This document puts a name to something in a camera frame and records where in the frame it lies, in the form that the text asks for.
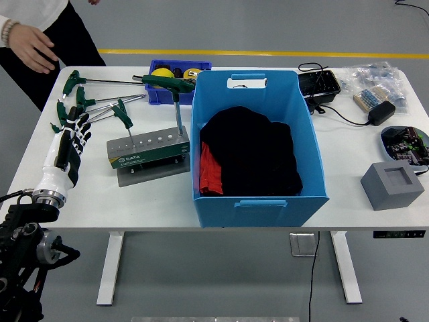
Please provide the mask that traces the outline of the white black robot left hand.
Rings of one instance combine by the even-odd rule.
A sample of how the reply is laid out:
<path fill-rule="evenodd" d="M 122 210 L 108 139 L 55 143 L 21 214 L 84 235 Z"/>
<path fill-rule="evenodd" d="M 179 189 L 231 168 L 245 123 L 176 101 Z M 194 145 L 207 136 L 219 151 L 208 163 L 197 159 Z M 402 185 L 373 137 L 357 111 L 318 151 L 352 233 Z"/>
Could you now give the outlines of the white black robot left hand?
<path fill-rule="evenodd" d="M 91 137 L 89 115 L 72 107 L 55 134 L 42 167 L 43 177 L 32 193 L 35 203 L 56 202 L 61 207 L 76 186 L 81 156 Z"/>

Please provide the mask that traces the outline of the person's right hand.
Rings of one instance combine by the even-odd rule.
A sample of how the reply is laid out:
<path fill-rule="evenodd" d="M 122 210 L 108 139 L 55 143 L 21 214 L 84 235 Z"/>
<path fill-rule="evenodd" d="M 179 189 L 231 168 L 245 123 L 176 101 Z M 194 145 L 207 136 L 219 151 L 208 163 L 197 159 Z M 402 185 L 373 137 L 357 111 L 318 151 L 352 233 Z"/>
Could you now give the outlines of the person's right hand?
<path fill-rule="evenodd" d="M 8 37 L 13 53 L 31 70 L 49 74 L 55 69 L 57 55 L 52 51 L 54 43 L 38 28 L 15 24 Z"/>

